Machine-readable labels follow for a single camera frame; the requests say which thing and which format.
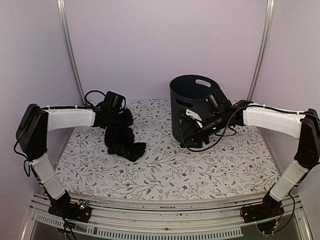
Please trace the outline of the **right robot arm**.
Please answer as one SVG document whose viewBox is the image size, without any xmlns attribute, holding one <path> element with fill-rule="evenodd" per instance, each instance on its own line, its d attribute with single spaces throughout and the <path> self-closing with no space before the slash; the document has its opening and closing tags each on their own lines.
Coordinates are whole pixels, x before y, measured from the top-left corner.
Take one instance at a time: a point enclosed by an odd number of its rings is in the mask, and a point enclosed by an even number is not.
<svg viewBox="0 0 320 240">
<path fill-rule="evenodd" d="M 257 127 L 295 139 L 298 143 L 292 162 L 271 187 L 259 206 L 262 218 L 278 210 L 284 197 L 320 163 L 320 119 L 317 111 L 286 110 L 252 101 L 218 104 L 207 99 L 211 116 L 203 119 L 190 109 L 178 112 L 181 146 L 191 152 L 203 152 L 211 135 L 228 127 Z"/>
</svg>

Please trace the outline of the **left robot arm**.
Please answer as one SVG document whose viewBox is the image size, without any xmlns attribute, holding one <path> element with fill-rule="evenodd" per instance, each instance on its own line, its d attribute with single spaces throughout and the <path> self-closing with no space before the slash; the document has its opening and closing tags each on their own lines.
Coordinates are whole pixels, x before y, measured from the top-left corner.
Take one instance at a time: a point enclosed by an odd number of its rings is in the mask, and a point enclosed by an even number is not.
<svg viewBox="0 0 320 240">
<path fill-rule="evenodd" d="M 39 106 L 30 104 L 16 130 L 16 145 L 19 155 L 25 158 L 28 173 L 43 187 L 51 205 L 63 216 L 74 213 L 68 191 L 61 184 L 49 154 L 51 132 L 78 127 L 121 129 L 132 123 L 132 114 L 127 108 L 107 111 L 96 106 Z"/>
</svg>

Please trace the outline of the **black plastic trash bag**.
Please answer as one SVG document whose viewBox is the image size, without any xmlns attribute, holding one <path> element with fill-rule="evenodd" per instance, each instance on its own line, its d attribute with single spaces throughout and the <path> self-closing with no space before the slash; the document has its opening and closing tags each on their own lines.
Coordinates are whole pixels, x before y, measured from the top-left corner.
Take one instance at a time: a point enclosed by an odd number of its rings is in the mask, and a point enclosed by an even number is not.
<svg viewBox="0 0 320 240">
<path fill-rule="evenodd" d="M 146 151 L 145 142 L 135 142 L 133 129 L 133 115 L 130 109 L 121 112 L 97 112 L 94 126 L 105 130 L 104 143 L 107 153 L 123 157 L 130 162 L 135 162 Z"/>
</svg>

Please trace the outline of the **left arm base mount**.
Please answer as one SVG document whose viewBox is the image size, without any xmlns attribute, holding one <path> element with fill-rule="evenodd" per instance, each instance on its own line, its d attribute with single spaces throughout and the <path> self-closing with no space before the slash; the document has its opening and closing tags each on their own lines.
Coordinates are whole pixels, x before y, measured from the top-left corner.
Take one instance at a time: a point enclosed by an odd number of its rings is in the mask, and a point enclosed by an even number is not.
<svg viewBox="0 0 320 240">
<path fill-rule="evenodd" d="M 82 223 L 88 223 L 91 218 L 92 208 L 89 206 L 88 200 L 79 199 L 76 202 L 71 202 L 68 198 L 61 198 L 50 204 L 48 213 L 51 215 Z"/>
</svg>

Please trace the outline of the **dark grey trash bin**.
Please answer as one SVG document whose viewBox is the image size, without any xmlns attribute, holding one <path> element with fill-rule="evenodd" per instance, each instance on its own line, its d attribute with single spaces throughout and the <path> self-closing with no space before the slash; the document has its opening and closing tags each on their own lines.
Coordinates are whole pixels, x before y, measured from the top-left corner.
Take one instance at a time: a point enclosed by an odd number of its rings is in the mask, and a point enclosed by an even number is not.
<svg viewBox="0 0 320 240">
<path fill-rule="evenodd" d="M 201 75 L 181 75 L 169 83 L 171 106 L 171 129 L 173 137 L 182 142 L 178 112 L 190 109 L 202 119 L 211 116 L 205 98 L 220 88 L 214 80 Z"/>
</svg>

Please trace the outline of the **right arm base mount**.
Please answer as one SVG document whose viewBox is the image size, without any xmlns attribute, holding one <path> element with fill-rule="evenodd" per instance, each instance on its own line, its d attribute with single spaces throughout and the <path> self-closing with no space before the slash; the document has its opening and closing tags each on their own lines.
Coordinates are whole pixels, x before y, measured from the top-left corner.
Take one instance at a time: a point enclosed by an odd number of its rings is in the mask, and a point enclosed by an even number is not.
<svg viewBox="0 0 320 240">
<path fill-rule="evenodd" d="M 245 223 L 257 222 L 269 218 L 278 217 L 284 214 L 282 202 L 275 203 L 259 203 L 259 204 L 246 204 L 241 207 L 240 215 Z"/>
</svg>

